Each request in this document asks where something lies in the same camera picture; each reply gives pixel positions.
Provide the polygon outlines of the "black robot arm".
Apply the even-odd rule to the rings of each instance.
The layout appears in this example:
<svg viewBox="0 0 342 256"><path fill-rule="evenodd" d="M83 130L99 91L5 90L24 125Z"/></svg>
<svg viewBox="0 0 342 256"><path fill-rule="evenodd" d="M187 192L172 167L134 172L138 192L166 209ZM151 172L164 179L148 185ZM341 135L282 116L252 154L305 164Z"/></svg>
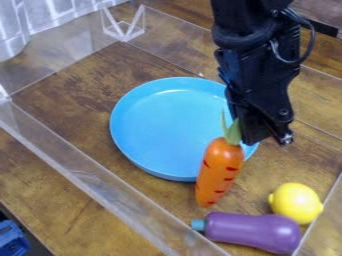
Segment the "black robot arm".
<svg viewBox="0 0 342 256"><path fill-rule="evenodd" d="M242 141L293 142L288 85L299 74L299 18L291 0L211 0L218 75Z"/></svg>

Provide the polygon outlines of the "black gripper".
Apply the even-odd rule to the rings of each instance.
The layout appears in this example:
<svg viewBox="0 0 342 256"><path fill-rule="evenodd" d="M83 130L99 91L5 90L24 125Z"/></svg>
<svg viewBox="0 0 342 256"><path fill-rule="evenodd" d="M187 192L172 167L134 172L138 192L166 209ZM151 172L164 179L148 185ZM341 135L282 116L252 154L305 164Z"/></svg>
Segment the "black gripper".
<svg viewBox="0 0 342 256"><path fill-rule="evenodd" d="M294 111L287 89L299 74L299 26L267 24L240 34L215 24L212 40L228 110L239 119L243 143L251 146L272 137L280 146L288 145L294 141Z"/></svg>

